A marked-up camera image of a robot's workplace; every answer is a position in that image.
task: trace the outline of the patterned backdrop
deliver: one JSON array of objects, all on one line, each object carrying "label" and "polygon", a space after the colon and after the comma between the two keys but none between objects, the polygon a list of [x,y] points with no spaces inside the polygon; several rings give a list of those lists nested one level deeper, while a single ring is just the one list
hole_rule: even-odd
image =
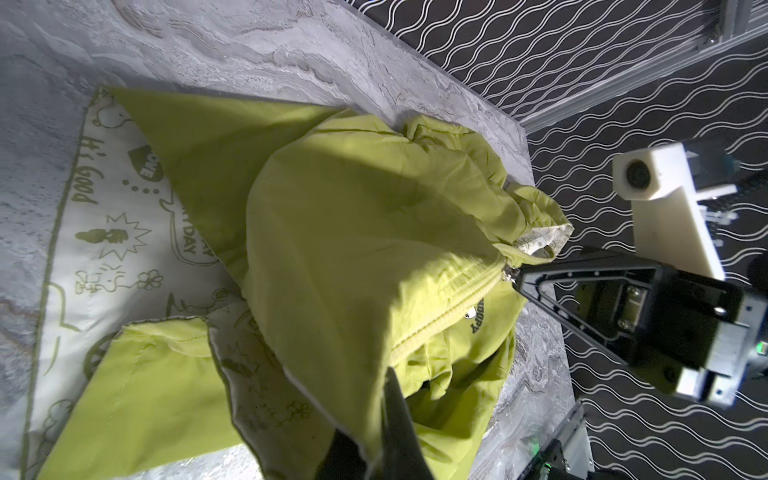
[{"label": "patterned backdrop", "polygon": [[720,0],[347,0],[516,119],[703,35]]},{"label": "patterned backdrop", "polygon": [[[632,252],[630,204],[611,189],[611,155],[692,137],[719,137],[744,177],[768,166],[768,36],[678,71],[528,135],[537,185],[583,246]],[[717,230],[727,279],[768,250],[768,191],[743,198]],[[569,292],[562,292],[568,298]],[[720,411],[662,396],[576,336],[566,339],[575,392],[598,465],[632,478],[768,478],[768,382],[746,382]]]}]

